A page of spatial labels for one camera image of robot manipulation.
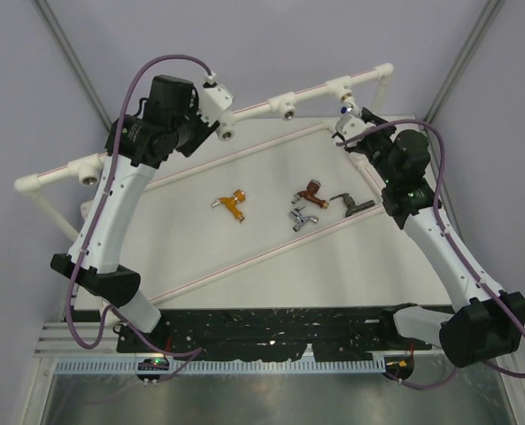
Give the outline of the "white pipe frame rack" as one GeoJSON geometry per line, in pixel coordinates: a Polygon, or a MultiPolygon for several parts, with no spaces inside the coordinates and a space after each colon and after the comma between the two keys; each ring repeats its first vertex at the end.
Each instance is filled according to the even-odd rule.
{"type": "Polygon", "coordinates": [[[234,97],[208,70],[201,87],[193,82],[159,75],[136,115],[123,105],[112,123],[105,151],[69,162],[42,174],[30,174],[14,182],[14,188],[38,205],[72,240],[65,254],[51,265],[72,285],[121,307],[142,299],[140,276],[120,265],[120,248],[135,208],[159,167],[179,152],[190,157],[211,135],[221,141],[234,135],[234,125],[276,112],[292,120],[299,103],[331,95],[355,110],[352,88],[364,82],[378,84],[374,104],[379,105],[390,84],[394,66],[381,64],[370,71],[345,75],[309,89],[272,97],[261,104],[233,111],[234,97]],[[97,192],[81,230],[70,223],[42,196],[42,189],[66,177],[77,177],[97,192]]]}

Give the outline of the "white chrome knob faucet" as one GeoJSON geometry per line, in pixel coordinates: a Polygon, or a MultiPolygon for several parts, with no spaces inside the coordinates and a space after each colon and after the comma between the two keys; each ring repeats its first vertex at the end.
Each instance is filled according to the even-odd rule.
{"type": "Polygon", "coordinates": [[[359,117],[361,115],[361,109],[357,105],[356,100],[353,96],[353,93],[351,91],[348,91],[341,95],[340,97],[341,101],[341,114],[351,114],[356,117],[359,117]]]}

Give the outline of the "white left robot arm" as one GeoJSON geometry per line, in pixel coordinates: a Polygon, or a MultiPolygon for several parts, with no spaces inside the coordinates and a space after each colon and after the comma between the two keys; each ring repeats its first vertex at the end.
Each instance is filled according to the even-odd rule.
{"type": "Polygon", "coordinates": [[[159,75],[153,78],[143,116],[113,122],[106,142],[102,181],[81,232],[50,266],[87,292],[107,301],[137,329],[137,342],[148,352],[166,346],[168,332],[159,309],[139,286],[138,273],[120,264],[120,252],[135,208],[160,165],[174,151],[190,156],[219,126],[234,97],[213,81],[196,89],[193,82],[159,75]]]}

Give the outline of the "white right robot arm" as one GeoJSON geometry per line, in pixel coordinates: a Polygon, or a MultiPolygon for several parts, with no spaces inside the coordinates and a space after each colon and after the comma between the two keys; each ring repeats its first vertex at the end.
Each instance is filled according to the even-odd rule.
{"type": "Polygon", "coordinates": [[[468,251],[430,186],[428,138],[388,122],[368,109],[342,109],[336,125],[339,146],[367,158],[384,187],[382,206],[421,249],[443,283],[452,313],[413,304],[391,307],[379,328],[381,342],[398,349],[411,338],[443,349],[455,367],[487,363],[516,352],[523,336],[525,297],[506,292],[468,251]]]}

